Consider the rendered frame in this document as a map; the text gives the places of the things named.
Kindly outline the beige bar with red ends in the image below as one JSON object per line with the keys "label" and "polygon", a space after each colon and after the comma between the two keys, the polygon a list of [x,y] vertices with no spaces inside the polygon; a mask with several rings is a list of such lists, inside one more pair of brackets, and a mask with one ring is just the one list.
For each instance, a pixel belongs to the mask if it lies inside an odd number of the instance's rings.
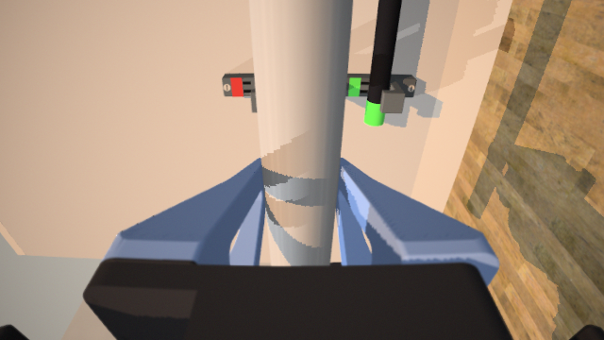
{"label": "beige bar with red ends", "polygon": [[354,0],[249,0],[271,265],[330,265]]}

